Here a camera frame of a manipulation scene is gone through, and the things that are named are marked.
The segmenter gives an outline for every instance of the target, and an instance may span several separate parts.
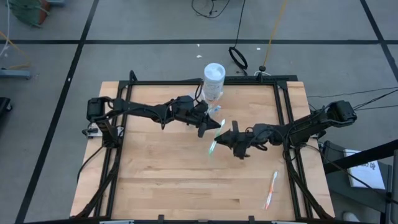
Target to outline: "wooden table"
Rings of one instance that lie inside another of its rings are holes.
[[[115,98],[117,87],[118,82],[104,82],[99,95]],[[288,82],[288,87],[294,119],[308,115],[303,83]],[[132,88],[131,100],[156,105],[193,93],[195,88],[138,85]],[[281,90],[280,97],[284,102]],[[224,86],[218,104],[221,110],[213,118],[219,122],[226,119],[223,132],[231,128],[232,120],[238,121],[240,131],[255,123],[279,124],[271,86]],[[282,106],[288,121],[284,103]],[[282,146],[269,145],[266,152],[252,147],[248,149],[251,157],[242,161],[233,157],[227,147],[218,145],[209,156],[215,130],[198,138],[193,126],[174,121],[161,130],[160,124],[136,116],[128,116],[125,135],[112,219],[156,220],[159,214],[167,220],[247,220],[249,215],[256,220],[295,219]],[[100,138],[89,140],[84,160],[100,144]],[[309,144],[317,146],[315,140]],[[309,190],[334,216],[319,153],[309,147],[301,152]],[[83,169],[71,215],[76,215],[98,188],[104,154],[105,150]],[[279,175],[272,203],[264,210],[275,170]],[[302,194],[297,192],[304,217]],[[104,195],[102,214],[107,199],[108,192]]]

